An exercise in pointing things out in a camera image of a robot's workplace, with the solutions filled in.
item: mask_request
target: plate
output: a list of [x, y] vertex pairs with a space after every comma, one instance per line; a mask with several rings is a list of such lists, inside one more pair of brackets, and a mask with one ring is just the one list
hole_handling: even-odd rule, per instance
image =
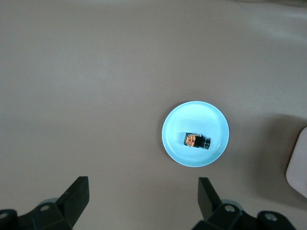
[[[184, 145], [186, 133], [209, 137], [209, 149]], [[228, 140], [226, 118], [219, 109], [206, 102], [179, 105], [167, 116], [162, 128], [165, 150], [173, 160], [188, 167], [201, 167], [217, 160], [225, 151]]]

